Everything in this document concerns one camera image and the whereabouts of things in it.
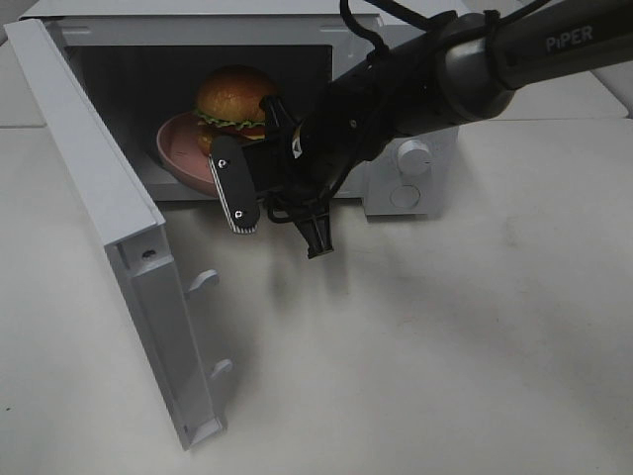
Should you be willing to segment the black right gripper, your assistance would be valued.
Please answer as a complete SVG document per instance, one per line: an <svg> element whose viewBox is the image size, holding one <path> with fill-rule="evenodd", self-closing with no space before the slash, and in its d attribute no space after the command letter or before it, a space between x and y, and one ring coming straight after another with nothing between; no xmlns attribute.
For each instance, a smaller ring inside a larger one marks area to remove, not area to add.
<svg viewBox="0 0 633 475"><path fill-rule="evenodd" d="M308 259L333 252L328 202L352 168L379 155L394 137L387 110L396 91L388 73L346 73L330 82L294 132L290 179L269 208L320 208L294 221Z"/></svg>

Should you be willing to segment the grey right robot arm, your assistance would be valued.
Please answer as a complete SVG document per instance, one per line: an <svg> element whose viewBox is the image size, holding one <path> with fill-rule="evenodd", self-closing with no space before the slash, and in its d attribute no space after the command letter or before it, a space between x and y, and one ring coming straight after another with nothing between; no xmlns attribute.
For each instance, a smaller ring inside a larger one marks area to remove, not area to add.
<svg viewBox="0 0 633 475"><path fill-rule="evenodd" d="M269 219L296 226L309 257L332 249L329 202L395 139L494 118L532 83L632 57L628 1L536 1L508 16L453 17L331 81L289 139Z"/></svg>

